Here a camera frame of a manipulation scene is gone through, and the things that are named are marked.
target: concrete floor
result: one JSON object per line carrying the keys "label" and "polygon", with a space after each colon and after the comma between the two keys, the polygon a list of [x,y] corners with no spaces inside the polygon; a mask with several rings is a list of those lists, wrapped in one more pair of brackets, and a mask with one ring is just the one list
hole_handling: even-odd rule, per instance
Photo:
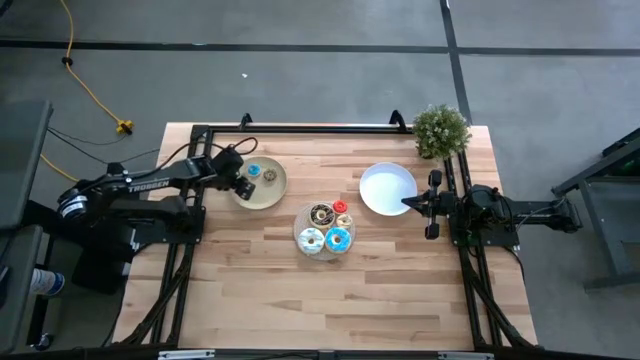
{"label": "concrete floor", "polygon": [[[437,0],[68,3],[82,40],[446,45]],[[633,0],[450,3],[460,46],[640,47],[640,3]],[[55,0],[17,1],[0,18],[0,37],[66,40],[67,32]],[[113,139],[113,122],[64,71],[63,55],[0,49],[0,101],[47,98],[55,107],[52,126]],[[101,100],[136,122],[135,135],[120,145],[84,146],[108,160],[158,147],[168,121],[238,121],[250,112],[256,121],[384,123],[393,109],[410,118],[428,104],[457,101],[447,55],[76,50],[73,58]],[[551,199],[552,186],[640,123],[640,58],[462,56],[461,63],[474,124],[490,127],[504,190],[514,199]],[[78,177],[104,171],[55,138],[47,138],[44,152]],[[154,163],[149,156],[128,165]],[[41,166],[32,197],[53,205],[69,185]],[[577,194],[572,199],[580,205]],[[582,282],[606,269],[581,214],[587,226],[573,235],[521,230],[538,339],[554,350],[637,358],[640,289],[584,293]],[[73,251],[56,248],[54,261],[70,269]],[[119,301],[70,289],[55,347],[100,345]]]}

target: blue object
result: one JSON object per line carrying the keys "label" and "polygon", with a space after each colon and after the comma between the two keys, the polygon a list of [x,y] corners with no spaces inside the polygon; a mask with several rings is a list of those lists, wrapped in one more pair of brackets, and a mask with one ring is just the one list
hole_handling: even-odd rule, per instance
{"label": "blue object", "polygon": [[258,176],[260,175],[261,171],[262,169],[258,164],[251,164],[249,165],[249,168],[247,168],[247,172],[249,173],[249,176]]}
{"label": "blue object", "polygon": [[351,234],[343,228],[331,228],[325,236],[325,244],[331,252],[345,253],[351,246]]}

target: yellow cable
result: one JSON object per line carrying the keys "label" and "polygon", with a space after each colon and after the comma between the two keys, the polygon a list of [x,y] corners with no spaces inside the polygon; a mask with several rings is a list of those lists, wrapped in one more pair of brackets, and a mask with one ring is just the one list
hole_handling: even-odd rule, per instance
{"label": "yellow cable", "polygon": [[58,168],[57,166],[53,165],[53,163],[51,163],[51,161],[49,161],[49,159],[47,159],[44,155],[40,154],[40,158],[42,160],[44,160],[44,162],[46,162],[47,165],[49,165],[53,170],[55,170],[60,175],[66,177],[67,179],[69,179],[69,180],[71,180],[73,182],[78,182],[78,179],[74,178],[73,176],[67,174],[66,172],[64,172],[63,170]]}
{"label": "yellow cable", "polygon": [[[66,57],[68,59],[70,59],[71,58],[71,46],[73,45],[73,37],[74,37],[74,33],[73,33],[73,17],[71,16],[71,11],[67,7],[67,4],[64,2],[64,0],[60,0],[60,3],[62,4],[62,7],[64,7],[64,11],[67,13],[67,16],[69,17],[69,29],[70,29],[70,31],[69,31],[69,45],[67,46],[67,55],[66,55]],[[73,70],[71,70],[71,66],[70,66],[69,62],[66,62],[65,66],[67,67],[67,71],[69,72],[69,74],[71,74],[78,81],[78,83],[80,83],[80,85],[82,85],[82,87],[91,96],[93,101],[95,101],[96,104],[98,104],[98,106],[100,106],[102,108],[102,110],[104,110],[107,114],[109,114],[109,116],[111,116],[111,118],[116,122],[116,124],[118,124],[118,127],[116,128],[116,130],[117,130],[117,132],[119,134],[126,132],[124,127],[123,127],[123,125],[125,127],[129,128],[129,129],[133,128],[133,122],[131,122],[130,120],[125,121],[125,120],[120,119],[113,112],[111,112],[111,110],[109,110],[106,106],[104,106],[104,104],[102,104],[100,102],[100,100],[98,100],[98,97],[93,93],[93,91],[91,91],[91,89],[89,89],[87,84],[85,84],[84,81],[82,81],[80,79],[80,77],[78,75],[76,75],[76,73],[74,73]]]}

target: toy donut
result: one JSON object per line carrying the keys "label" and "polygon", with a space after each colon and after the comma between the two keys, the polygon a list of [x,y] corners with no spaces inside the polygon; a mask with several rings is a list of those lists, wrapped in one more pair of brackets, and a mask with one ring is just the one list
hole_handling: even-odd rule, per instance
{"label": "toy donut", "polygon": [[351,234],[343,228],[331,228],[325,237],[327,249],[334,254],[344,254],[351,247]]}
{"label": "toy donut", "polygon": [[258,176],[260,176],[261,172],[262,172],[262,168],[260,168],[260,165],[258,165],[258,164],[250,164],[247,167],[247,173],[251,177],[258,177]]}
{"label": "toy donut", "polygon": [[309,221],[318,229],[326,229],[333,224],[336,214],[333,209],[326,204],[317,204],[309,211]]}
{"label": "toy donut", "polygon": [[336,218],[337,227],[349,229],[351,227],[351,224],[353,224],[353,219],[351,219],[351,216],[347,214],[338,215],[338,217]]}
{"label": "toy donut", "polygon": [[347,212],[347,203],[342,201],[342,200],[336,200],[333,203],[333,211],[336,212],[336,214],[344,214]]}
{"label": "toy donut", "polygon": [[273,169],[267,169],[262,176],[267,182],[272,182],[278,177],[278,173]]}
{"label": "toy donut", "polygon": [[306,255],[313,255],[322,251],[325,239],[322,231],[316,228],[308,228],[302,230],[296,242],[300,251]]}

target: green plant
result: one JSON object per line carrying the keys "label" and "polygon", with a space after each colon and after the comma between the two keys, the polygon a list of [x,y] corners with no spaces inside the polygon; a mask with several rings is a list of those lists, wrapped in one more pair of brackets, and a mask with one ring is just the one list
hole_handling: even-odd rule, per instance
{"label": "green plant", "polygon": [[413,121],[418,154],[425,159],[447,158],[467,148],[471,134],[465,118],[447,105],[429,105]]}

